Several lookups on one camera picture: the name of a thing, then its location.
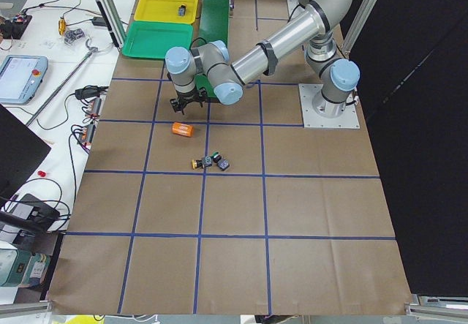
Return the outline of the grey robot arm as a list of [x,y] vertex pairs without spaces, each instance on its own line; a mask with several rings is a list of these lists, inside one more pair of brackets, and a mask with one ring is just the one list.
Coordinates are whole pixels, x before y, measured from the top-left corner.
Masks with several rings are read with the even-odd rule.
[[352,0],[298,3],[303,11],[234,62],[229,61],[227,46],[221,40],[192,49],[169,49],[165,63],[177,93],[170,101],[173,110],[182,112],[191,102],[207,101],[206,92],[196,86],[195,77],[199,74],[208,78],[223,105],[238,102],[247,83],[260,75],[273,75],[282,58],[306,43],[306,62],[322,81],[322,89],[312,100],[314,110],[325,118],[340,116],[361,75],[356,63],[338,55],[333,39],[333,28],[347,14]]

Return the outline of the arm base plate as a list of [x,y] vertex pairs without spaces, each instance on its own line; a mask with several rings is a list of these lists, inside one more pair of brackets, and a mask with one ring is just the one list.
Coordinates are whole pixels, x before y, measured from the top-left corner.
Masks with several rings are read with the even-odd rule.
[[322,84],[299,83],[299,98],[303,126],[306,129],[359,129],[353,96],[340,104],[328,102],[322,96]]

